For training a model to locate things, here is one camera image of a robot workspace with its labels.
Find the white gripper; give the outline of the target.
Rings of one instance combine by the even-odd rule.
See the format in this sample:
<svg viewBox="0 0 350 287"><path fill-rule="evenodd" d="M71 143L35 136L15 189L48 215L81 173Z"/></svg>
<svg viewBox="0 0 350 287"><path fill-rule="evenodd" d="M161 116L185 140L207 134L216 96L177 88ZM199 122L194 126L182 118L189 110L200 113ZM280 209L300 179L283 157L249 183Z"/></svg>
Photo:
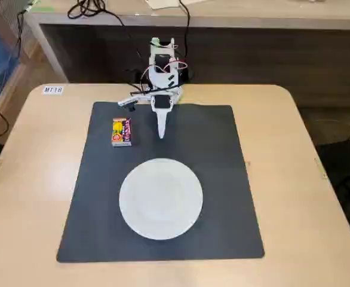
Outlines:
<svg viewBox="0 0 350 287"><path fill-rule="evenodd" d="M119 106L127 106L140 101L151 103L151 108L156 113L158 136L164 138L167 115L172 111L173 106L178 102L178 89L169 89L163 91L153 91L149 95L138 94L130 96L118 102Z"/></svg>

